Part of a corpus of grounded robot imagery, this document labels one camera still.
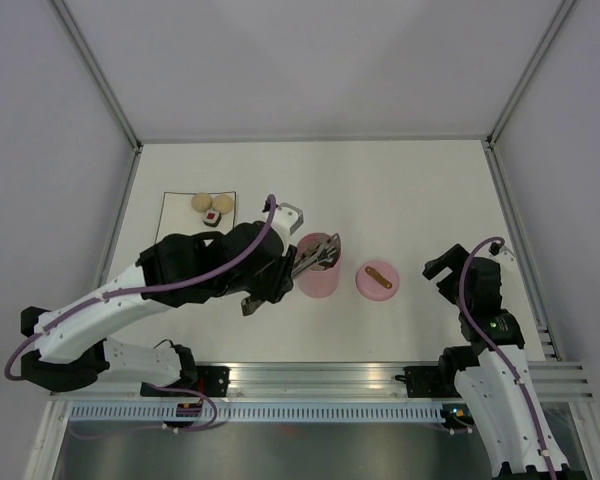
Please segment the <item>red sushi roll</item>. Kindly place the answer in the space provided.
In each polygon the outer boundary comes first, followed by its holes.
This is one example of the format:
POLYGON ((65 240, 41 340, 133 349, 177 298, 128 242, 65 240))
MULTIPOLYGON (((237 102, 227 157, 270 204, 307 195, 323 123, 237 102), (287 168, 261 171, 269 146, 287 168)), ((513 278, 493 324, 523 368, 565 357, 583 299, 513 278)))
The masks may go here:
POLYGON ((222 214, 215 209, 208 209, 202 215, 202 222, 208 228, 217 228, 222 221, 222 214))

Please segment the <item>beige round bun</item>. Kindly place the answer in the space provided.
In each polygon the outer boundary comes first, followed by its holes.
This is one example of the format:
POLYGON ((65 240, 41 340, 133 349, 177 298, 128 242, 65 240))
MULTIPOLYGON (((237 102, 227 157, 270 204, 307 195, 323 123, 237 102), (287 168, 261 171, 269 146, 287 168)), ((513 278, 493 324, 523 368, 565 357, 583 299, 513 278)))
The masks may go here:
POLYGON ((234 199, 227 194, 220 194, 213 198, 212 207, 221 215, 228 215, 234 210, 234 199))
POLYGON ((199 192, 192 196, 191 207, 197 213, 204 213, 213 206, 213 197, 206 192, 199 192))

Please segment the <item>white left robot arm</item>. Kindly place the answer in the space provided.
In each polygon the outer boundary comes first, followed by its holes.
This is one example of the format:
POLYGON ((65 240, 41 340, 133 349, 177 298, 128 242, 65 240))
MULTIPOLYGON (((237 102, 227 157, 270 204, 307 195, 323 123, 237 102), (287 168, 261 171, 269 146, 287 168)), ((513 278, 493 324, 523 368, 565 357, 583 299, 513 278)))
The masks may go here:
POLYGON ((21 313, 27 352, 20 379, 53 393, 94 385, 130 387, 143 396, 186 396, 199 384, 190 348, 124 344, 114 334, 184 305, 246 293, 242 312, 275 304, 293 287, 295 220, 236 225, 227 233, 170 234, 118 277, 72 305, 21 313))

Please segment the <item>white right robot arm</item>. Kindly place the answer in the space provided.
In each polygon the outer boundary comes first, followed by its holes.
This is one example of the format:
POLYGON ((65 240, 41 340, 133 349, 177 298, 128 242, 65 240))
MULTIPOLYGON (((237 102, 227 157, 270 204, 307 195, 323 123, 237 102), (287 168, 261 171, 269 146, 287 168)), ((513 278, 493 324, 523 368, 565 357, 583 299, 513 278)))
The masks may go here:
POLYGON ((439 359, 436 381, 460 395, 487 451, 495 479, 583 479, 561 450, 546 420, 530 376, 521 327, 502 305, 501 266, 480 256, 498 254, 501 237, 472 251, 459 244, 426 262, 423 275, 438 281, 439 293, 458 310, 463 347, 448 347, 439 359))

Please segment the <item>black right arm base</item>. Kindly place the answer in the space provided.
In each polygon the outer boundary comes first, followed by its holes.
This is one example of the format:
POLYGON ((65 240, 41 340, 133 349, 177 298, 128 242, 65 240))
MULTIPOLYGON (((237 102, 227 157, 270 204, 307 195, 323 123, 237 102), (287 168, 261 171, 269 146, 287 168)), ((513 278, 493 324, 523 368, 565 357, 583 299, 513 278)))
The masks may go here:
POLYGON ((403 376, 409 398, 450 399, 459 395, 437 366, 408 366, 403 376))

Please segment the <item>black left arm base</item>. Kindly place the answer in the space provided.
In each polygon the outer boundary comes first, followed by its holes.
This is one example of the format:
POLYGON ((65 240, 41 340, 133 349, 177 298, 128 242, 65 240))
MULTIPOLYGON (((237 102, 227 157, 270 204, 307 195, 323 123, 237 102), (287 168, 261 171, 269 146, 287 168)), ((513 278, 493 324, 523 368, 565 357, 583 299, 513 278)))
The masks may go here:
POLYGON ((197 367, 197 379, 177 380, 167 387, 155 387, 143 382, 140 387, 141 397, 194 397, 194 392, 210 398, 225 398, 230 383, 230 368, 225 365, 202 365, 197 367))

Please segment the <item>pink cylindrical lunch container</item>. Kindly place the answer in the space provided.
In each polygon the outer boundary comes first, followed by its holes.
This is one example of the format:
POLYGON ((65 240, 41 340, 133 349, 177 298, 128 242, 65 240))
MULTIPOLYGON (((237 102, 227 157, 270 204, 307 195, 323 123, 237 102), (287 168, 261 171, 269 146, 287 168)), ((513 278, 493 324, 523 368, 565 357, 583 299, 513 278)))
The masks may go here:
MULTIPOLYGON (((311 233, 303 237, 297 244, 297 256, 314 247, 321 240, 326 240, 326 233, 311 233)), ((330 268, 312 266, 296 280, 296 286, 312 298, 326 298, 333 294, 338 287, 341 268, 341 254, 330 268)))

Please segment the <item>pink round lid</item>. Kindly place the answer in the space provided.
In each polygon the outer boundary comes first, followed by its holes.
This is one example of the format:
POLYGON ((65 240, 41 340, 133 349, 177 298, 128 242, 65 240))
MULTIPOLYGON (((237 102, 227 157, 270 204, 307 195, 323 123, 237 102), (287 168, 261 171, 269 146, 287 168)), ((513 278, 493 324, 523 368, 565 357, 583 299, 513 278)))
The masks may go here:
POLYGON ((391 299, 400 286, 396 268, 388 262, 373 260, 362 265, 356 273, 356 288, 368 300, 383 302, 391 299))

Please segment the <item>white square plate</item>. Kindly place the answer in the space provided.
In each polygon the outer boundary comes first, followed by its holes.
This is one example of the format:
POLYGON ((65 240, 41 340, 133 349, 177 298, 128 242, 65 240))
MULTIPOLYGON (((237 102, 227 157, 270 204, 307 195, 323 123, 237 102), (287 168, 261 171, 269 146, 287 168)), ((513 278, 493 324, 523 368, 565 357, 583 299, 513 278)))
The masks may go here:
POLYGON ((206 227, 202 222, 203 213, 197 213, 192 209, 191 198, 195 194, 164 193, 155 241, 160 241, 171 234, 228 233, 236 225, 237 193, 235 191, 208 193, 213 198, 220 194, 227 194, 235 201, 234 210, 228 215, 222 215, 222 221, 217 228, 206 227))

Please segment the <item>aluminium rail beam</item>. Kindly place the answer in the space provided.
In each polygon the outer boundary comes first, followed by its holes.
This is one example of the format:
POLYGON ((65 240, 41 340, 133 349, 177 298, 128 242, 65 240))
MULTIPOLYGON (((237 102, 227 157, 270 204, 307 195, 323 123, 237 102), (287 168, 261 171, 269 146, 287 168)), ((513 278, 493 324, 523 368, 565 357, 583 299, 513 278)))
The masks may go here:
MULTIPOLYGON (((436 366, 436 362, 198 364, 202 365, 230 368, 227 399, 393 401, 418 399, 407 395, 405 367, 436 366)), ((532 361, 529 365, 528 373, 541 401, 592 401, 586 373, 578 363, 532 361)), ((53 396, 73 400, 141 399, 139 387, 98 384, 84 391, 53 396)))

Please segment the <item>right aluminium frame post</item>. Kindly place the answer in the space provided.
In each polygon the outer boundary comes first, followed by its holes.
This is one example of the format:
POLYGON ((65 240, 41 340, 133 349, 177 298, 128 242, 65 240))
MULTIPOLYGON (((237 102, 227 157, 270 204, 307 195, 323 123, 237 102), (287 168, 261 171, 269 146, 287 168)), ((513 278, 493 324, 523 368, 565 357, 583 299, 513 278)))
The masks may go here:
POLYGON ((527 61, 521 75, 515 83, 515 86, 509 95, 504 107, 497 116, 492 128, 485 136, 483 144, 492 149, 498 139, 502 136, 505 128, 509 124, 514 112, 524 95, 531 87, 536 75, 541 69, 544 61, 548 58, 549 52, 554 43, 560 36, 563 28, 569 21, 576 7, 579 5, 577 0, 561 0, 553 13, 547 27, 536 44, 529 60, 527 61))

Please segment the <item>aluminium frame post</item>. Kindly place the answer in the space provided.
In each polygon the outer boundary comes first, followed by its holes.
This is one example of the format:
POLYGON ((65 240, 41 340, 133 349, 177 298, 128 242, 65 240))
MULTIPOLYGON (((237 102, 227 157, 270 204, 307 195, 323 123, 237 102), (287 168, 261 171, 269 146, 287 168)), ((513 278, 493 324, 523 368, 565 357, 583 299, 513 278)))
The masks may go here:
POLYGON ((93 81, 114 123, 131 146, 132 151, 138 153, 142 148, 142 142, 124 112, 69 4, 64 0, 49 0, 47 4, 59 21, 66 37, 93 81))
POLYGON ((502 136, 505 128, 509 124, 514 112, 524 95, 531 87, 536 75, 541 69, 544 61, 548 58, 549 52, 554 43, 560 36, 563 28, 569 21, 576 7, 579 5, 577 0, 561 0, 553 13, 547 27, 536 44, 529 60, 527 61, 521 75, 515 83, 515 86, 509 95, 504 107, 497 116, 492 128, 485 136, 483 144, 492 149, 498 139, 502 136))

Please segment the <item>left aluminium frame post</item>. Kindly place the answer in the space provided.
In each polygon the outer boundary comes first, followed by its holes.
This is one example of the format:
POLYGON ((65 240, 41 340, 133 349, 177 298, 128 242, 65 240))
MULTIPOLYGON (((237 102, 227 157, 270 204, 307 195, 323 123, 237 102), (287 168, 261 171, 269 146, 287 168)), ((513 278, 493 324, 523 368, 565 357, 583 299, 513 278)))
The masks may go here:
POLYGON ((47 4, 59 21, 66 37, 93 81, 114 123, 131 146, 132 151, 138 153, 142 148, 142 142, 124 112, 69 4, 64 0, 49 0, 47 4))

